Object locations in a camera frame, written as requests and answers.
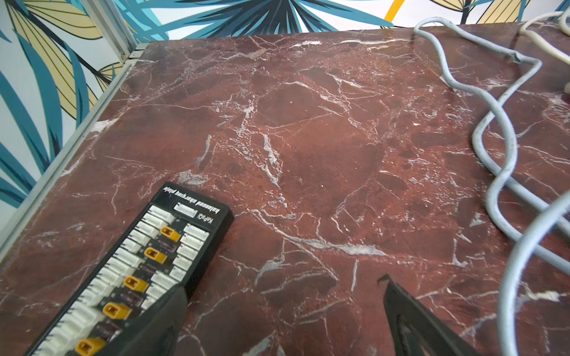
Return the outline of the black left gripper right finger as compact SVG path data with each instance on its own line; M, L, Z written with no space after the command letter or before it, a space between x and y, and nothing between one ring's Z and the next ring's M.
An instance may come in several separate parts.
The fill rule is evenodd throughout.
M389 274L383 303L397 355L477 355L478 352L393 281Z

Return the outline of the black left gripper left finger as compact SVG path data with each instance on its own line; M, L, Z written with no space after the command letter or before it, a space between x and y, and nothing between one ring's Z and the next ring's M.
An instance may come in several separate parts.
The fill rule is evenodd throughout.
M177 284L150 306L98 355L173 355L187 309L187 294Z

